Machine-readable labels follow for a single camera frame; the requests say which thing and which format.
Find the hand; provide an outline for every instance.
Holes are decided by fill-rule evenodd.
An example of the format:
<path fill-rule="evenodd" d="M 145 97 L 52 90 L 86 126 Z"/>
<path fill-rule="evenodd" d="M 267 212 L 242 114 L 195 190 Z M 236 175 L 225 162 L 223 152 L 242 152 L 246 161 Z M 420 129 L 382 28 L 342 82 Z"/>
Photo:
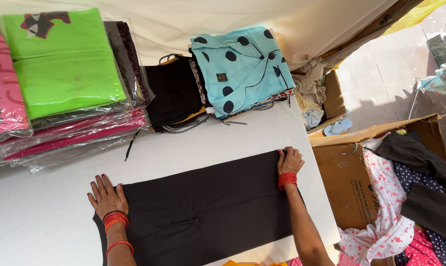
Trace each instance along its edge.
<path fill-rule="evenodd" d="M 98 217 L 103 221 L 103 216 L 111 211 L 122 211 L 127 215 L 128 202 L 126 201 L 125 192 L 123 191 L 121 183 L 118 184 L 115 192 L 106 174 L 102 174 L 102 177 L 95 176 L 95 178 L 96 183 L 90 182 L 95 199 L 92 193 L 87 193 L 87 196 Z"/>
<path fill-rule="evenodd" d="M 282 150 L 277 150 L 279 153 L 277 172 L 279 175 L 288 172 L 297 174 L 305 163 L 305 161 L 302 160 L 302 154 L 299 153 L 299 150 L 295 150 L 293 147 L 285 147 L 284 150 L 287 151 L 287 156 L 285 156 Z"/>

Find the white tabletop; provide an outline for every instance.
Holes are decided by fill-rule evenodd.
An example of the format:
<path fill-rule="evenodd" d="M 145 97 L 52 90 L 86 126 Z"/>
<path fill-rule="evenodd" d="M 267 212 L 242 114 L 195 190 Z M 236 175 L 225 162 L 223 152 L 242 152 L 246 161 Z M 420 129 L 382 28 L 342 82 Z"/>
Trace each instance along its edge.
<path fill-rule="evenodd" d="M 295 99 L 291 103 L 289 108 L 288 101 L 278 102 L 238 119 L 247 125 L 210 120 L 180 134 L 141 131 L 126 162 L 127 145 L 122 145 L 34 175 L 22 167 L 0 169 L 0 265 L 101 265 L 100 237 L 86 195 L 97 174 L 106 173 L 114 185 L 130 184 L 288 145 L 303 154 L 299 190 L 323 243 L 337 243 L 320 172 Z M 293 238 L 287 237 L 232 258 L 270 264 L 296 256 Z"/>

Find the green garment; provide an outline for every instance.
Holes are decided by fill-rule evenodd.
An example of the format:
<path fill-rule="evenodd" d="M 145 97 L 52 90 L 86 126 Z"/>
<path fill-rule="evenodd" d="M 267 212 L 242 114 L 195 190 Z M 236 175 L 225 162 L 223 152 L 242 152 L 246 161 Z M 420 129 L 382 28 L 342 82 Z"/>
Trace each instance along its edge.
<path fill-rule="evenodd" d="M 125 100 L 98 9 L 53 13 L 3 16 L 29 119 Z"/>

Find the woman's left hand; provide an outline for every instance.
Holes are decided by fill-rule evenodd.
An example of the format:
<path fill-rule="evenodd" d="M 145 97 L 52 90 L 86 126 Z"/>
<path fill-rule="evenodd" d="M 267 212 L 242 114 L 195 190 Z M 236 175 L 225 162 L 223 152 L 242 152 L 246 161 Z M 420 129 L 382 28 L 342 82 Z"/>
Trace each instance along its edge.
<path fill-rule="evenodd" d="M 103 217 L 111 211 L 122 211 L 127 215 L 128 202 L 123 191 L 123 185 L 118 184 L 115 192 L 106 174 L 102 174 L 101 177 L 96 175 L 95 178 L 96 183 L 90 182 L 95 198 L 92 193 L 87 193 L 87 196 L 98 217 L 103 221 Z"/>

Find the floor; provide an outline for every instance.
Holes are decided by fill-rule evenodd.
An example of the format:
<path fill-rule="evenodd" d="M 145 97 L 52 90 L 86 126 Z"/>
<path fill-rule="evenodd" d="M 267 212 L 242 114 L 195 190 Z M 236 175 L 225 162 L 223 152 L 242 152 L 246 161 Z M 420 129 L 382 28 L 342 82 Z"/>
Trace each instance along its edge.
<path fill-rule="evenodd" d="M 427 40 L 446 32 L 446 4 L 423 22 L 363 45 L 336 70 L 354 126 L 349 131 L 406 120 L 414 102 L 416 81 L 434 75 L 437 65 Z M 446 114 L 446 97 L 417 96 L 411 118 Z M 446 125 L 446 117 L 440 120 Z M 442 127 L 446 143 L 446 127 Z"/>

